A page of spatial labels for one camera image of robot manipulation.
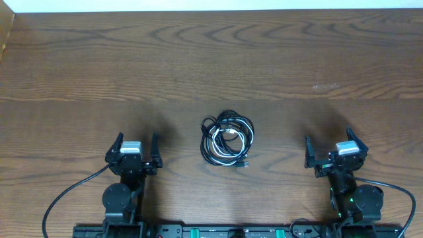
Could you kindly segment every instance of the black cable wire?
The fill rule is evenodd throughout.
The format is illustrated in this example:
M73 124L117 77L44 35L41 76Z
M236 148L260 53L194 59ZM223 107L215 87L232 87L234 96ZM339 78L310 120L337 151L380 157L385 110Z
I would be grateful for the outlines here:
M56 204L56 202L58 202L58 200L65 195L67 192L69 192L70 190L72 190L73 188L75 188L76 186L79 186L81 184L83 184L84 182L87 182L88 180L97 177L99 174L103 173L106 169L108 169L110 167L110 164L106 165L104 168L102 168L101 170L99 170L97 173L89 176L88 178L85 178L77 183L75 183L74 185L70 186L69 188L67 188L66 190L64 190L48 207L46 213L44 214L44 217L42 218L42 234L44 235L44 238L48 238L47 235L47 230L46 230L46 222L47 222L47 217L48 214L50 213L50 211L52 210L53 206Z
M311 222L311 221L309 221L308 219L305 219L305 218L298 218L295 221L293 221L293 223L291 223L291 225L289 226L289 232L291 233L291 236L292 237L298 238L298 236L296 236L296 235L293 234L293 232L292 232L292 226L294 225L294 223L296 223L297 221L301 221L301 220L307 221L309 223ZM313 238L320 237L321 236L321 234L320 234L321 231L317 231L317 228L314 225L311 225L311 227L317 232L317 234L319 234L318 236L313 237Z
M355 177L352 175L349 175L347 173L343 173L345 176L351 178L351 179L355 179L358 181L362 181L362 182L367 182L367 183L371 183L371 184L376 184L376 185L381 185L381 186L386 186L388 188L394 188L397 190L400 190L401 192L404 192L405 194L407 194L408 196L410 196L411 198L411 202L412 202L412 206L411 206L411 212L410 215L408 216L407 222L405 223L403 229L401 230L401 232L399 233L397 238L401 238L401 236L404 235L405 231L407 230L407 228L409 227L412 218L414 217L414 213L416 212L416 199L414 198L414 196L412 195L411 192L409 192L408 190L401 188L399 186L393 185L393 184L388 184L388 183L384 183L384 182L379 182L379 181L374 181L374 180L369 180L369 179L365 179L365 178L359 178L359 177Z
M205 123L207 121L211 121L211 123L206 126ZM200 151L206 163L213 166L248 166L246 162L241 161L247 157L247 152L254 139L254 126L250 119L241 116L234 110L225 110L217 118L209 117L204 119L201 124L201 131L203 132L203 137ZM231 139L225 139L223 134L228 132L237 132L237 135ZM241 137L241 140L244 140L244 148L237 151L231 148L227 142L234 141L239 137ZM212 152L210 147L213 147L214 151L215 148L220 150L222 154L226 154L229 157L224 157L216 152Z

